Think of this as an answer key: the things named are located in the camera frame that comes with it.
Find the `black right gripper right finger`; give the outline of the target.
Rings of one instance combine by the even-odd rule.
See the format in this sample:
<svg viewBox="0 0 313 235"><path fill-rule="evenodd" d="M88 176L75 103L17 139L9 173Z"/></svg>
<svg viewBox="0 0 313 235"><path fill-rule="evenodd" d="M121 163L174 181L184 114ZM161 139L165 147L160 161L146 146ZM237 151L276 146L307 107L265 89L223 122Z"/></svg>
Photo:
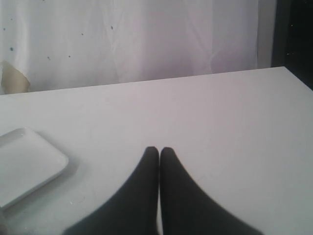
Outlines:
<svg viewBox="0 0 313 235"><path fill-rule="evenodd" d="M160 203L165 235L259 235L212 200L191 178L175 151L160 154Z"/></svg>

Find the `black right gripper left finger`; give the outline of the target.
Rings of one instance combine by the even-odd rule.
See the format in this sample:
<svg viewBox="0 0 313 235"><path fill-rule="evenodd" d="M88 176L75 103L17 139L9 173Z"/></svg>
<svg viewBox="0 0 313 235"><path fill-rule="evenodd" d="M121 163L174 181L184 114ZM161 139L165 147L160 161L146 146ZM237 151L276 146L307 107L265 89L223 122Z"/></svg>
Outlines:
<svg viewBox="0 0 313 235"><path fill-rule="evenodd" d="M159 153L147 147L123 186L66 235L156 235Z"/></svg>

